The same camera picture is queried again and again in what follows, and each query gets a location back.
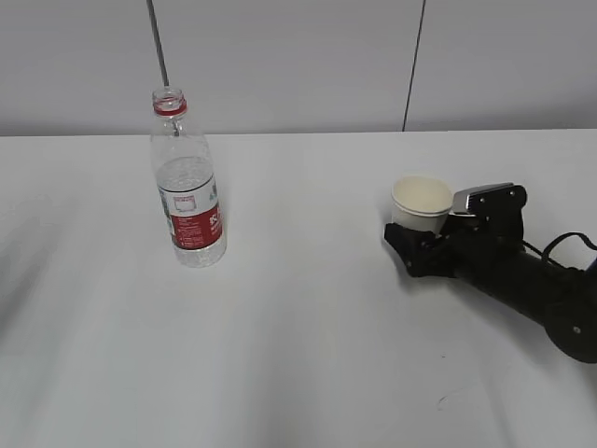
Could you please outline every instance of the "metal rod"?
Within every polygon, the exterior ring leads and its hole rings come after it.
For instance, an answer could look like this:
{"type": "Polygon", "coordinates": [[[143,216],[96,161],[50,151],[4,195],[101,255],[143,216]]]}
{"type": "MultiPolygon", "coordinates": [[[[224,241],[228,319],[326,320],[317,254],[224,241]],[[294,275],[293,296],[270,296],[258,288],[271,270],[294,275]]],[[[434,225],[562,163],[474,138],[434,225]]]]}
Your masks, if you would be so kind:
{"type": "Polygon", "coordinates": [[[158,61],[160,61],[161,80],[164,87],[170,86],[168,79],[168,72],[166,71],[166,62],[164,61],[164,51],[161,49],[160,31],[158,30],[158,20],[156,19],[156,10],[153,8],[153,0],[147,0],[147,10],[149,11],[149,19],[151,20],[151,30],[153,31],[153,40],[156,44],[156,52],[158,53],[158,61]]]}

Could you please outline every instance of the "red bottle label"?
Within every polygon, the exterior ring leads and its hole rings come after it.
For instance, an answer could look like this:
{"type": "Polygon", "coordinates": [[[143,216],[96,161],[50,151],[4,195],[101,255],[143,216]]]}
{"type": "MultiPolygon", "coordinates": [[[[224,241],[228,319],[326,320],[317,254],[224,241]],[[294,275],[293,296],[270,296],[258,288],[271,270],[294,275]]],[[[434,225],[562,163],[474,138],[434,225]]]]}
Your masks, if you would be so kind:
{"type": "Polygon", "coordinates": [[[191,191],[160,189],[172,241],[181,249],[203,249],[222,236],[222,216],[212,177],[191,191]]]}

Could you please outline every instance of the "black cable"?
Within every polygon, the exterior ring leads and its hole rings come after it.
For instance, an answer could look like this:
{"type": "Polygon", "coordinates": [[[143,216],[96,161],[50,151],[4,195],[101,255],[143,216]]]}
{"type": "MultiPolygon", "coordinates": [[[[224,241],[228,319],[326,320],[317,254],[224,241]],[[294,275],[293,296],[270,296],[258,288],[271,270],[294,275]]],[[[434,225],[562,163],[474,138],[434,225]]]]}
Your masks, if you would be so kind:
{"type": "MultiPolygon", "coordinates": [[[[541,259],[543,259],[543,256],[545,255],[544,252],[541,252],[539,249],[537,249],[534,245],[532,245],[531,243],[527,243],[526,241],[522,240],[522,245],[524,245],[527,249],[531,250],[531,252],[535,252],[536,255],[538,255],[541,259]]],[[[566,269],[565,267],[563,267],[559,262],[557,262],[555,259],[552,259],[550,257],[547,258],[547,261],[555,266],[558,266],[559,268],[562,269],[566,269]]]]}
{"type": "Polygon", "coordinates": [[[402,120],[402,132],[407,128],[407,119],[409,117],[410,95],[412,94],[412,84],[414,82],[414,71],[417,67],[417,58],[419,57],[419,45],[421,44],[421,31],[423,30],[423,17],[425,15],[425,6],[427,0],[423,0],[421,6],[421,18],[419,19],[419,32],[417,33],[417,43],[414,47],[414,56],[412,58],[412,69],[410,70],[409,94],[407,95],[407,103],[404,108],[404,119],[402,120]]]}

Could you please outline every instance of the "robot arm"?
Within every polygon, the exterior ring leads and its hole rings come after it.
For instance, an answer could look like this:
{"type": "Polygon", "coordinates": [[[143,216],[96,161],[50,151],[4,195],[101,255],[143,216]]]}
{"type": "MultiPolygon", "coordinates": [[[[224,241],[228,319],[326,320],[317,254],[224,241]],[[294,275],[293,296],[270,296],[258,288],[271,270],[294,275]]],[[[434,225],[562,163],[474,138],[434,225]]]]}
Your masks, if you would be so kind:
{"type": "Polygon", "coordinates": [[[586,271],[549,257],[567,233],[540,252],[523,240],[523,186],[498,184],[459,191],[439,234],[385,226],[385,240],[412,277],[458,278],[546,329],[568,356],[597,363],[597,262],[586,271]],[[540,257],[527,252],[533,250],[540,257]]]}

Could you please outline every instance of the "cup rim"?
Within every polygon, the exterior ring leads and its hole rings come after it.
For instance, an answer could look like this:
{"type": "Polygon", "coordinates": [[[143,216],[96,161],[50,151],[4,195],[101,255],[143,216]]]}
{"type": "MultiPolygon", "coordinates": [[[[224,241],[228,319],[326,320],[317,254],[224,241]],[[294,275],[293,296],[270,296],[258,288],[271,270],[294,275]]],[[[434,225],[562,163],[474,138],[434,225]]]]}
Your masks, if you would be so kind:
{"type": "Polygon", "coordinates": [[[408,213],[409,215],[415,215],[416,217],[442,217],[444,215],[448,215],[449,212],[451,211],[451,207],[449,207],[449,208],[446,208],[445,210],[440,210],[437,212],[419,212],[417,210],[412,210],[412,209],[402,205],[401,203],[399,203],[394,198],[394,194],[392,195],[392,200],[393,200],[395,206],[398,207],[400,210],[408,213]]]}

